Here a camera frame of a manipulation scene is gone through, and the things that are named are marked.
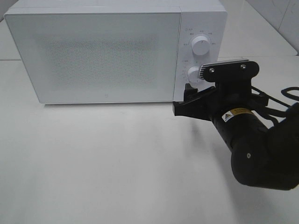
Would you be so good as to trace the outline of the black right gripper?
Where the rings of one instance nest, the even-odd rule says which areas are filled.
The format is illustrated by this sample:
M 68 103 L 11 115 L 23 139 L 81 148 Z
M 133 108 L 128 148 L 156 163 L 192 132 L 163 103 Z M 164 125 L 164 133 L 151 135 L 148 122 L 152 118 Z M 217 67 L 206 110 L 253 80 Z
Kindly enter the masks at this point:
M 184 100 L 173 101 L 174 116 L 211 121 L 214 124 L 250 124 L 255 120 L 249 102 L 251 81 L 216 82 L 198 91 L 185 84 Z

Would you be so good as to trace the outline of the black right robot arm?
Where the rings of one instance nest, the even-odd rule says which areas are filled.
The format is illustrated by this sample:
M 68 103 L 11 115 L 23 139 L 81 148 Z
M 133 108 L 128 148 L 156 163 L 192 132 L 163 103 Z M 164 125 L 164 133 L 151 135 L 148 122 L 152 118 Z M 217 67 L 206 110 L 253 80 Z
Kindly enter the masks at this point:
M 212 122 L 231 152 L 235 179 L 247 186 L 290 190 L 299 184 L 299 105 L 268 107 L 272 97 L 250 84 L 185 85 L 176 116 Z

